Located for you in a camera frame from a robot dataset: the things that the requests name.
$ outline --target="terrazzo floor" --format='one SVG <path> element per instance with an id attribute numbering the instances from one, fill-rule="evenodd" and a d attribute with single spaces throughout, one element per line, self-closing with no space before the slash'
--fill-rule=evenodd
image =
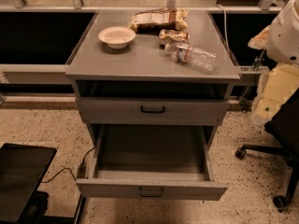
<path id="1" fill-rule="evenodd" d="M 58 152 L 46 173 L 47 181 L 63 167 L 76 173 L 84 154 L 93 147 L 76 106 L 64 103 L 4 103 L 0 107 L 0 146 L 17 143 L 56 147 Z M 299 191 L 280 213 L 272 197 L 284 194 L 290 168 L 280 157 L 248 153 L 242 161 L 235 150 L 242 144 L 275 144 L 262 126 L 252 124 L 249 113 L 230 111 L 214 138 L 209 156 L 216 182 L 228 184 L 218 202 L 88 198 L 80 223 L 299 223 Z M 87 156 L 87 163 L 93 153 Z M 79 191 L 68 171 L 47 184 L 48 216 L 72 217 Z"/>

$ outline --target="office chair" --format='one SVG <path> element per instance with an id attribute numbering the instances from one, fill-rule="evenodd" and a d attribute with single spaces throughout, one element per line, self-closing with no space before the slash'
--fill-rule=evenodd
<path id="1" fill-rule="evenodd" d="M 287 193 L 285 196 L 275 196 L 273 198 L 274 205 L 281 212 L 282 208 L 292 202 L 299 179 L 299 89 L 280 108 L 276 115 L 264 125 L 264 128 L 274 135 L 282 147 L 244 145 L 236 151 L 235 156 L 242 160 L 246 150 L 254 150 L 286 157 L 287 164 L 292 168 Z"/>

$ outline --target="bowl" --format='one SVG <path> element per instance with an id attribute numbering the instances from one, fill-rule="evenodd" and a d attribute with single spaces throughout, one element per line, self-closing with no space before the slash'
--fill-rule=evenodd
<path id="1" fill-rule="evenodd" d="M 104 29 L 99 33 L 100 41 L 112 49 L 123 49 L 135 38 L 136 34 L 127 27 L 114 26 Z"/>

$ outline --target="cabinet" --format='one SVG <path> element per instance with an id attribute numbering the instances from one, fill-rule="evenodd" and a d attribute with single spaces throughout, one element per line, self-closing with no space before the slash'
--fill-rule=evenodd
<path id="1" fill-rule="evenodd" d="M 219 55 L 205 74 L 171 61 L 157 35 L 136 35 L 126 49 L 97 41 L 112 25 L 125 26 L 137 10 L 99 11 L 67 67 L 82 121 L 95 145 L 85 197 L 218 200 L 208 150 L 228 108 L 238 69 L 205 11 L 190 11 L 191 43 Z"/>

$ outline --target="bottle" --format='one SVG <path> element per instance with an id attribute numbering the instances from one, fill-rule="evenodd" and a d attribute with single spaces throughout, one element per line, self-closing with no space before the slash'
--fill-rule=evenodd
<path id="1" fill-rule="evenodd" d="M 172 54 L 172 59 L 177 62 L 189 63 L 210 73 L 215 69 L 217 54 L 193 47 L 184 42 L 166 44 L 167 53 Z"/>

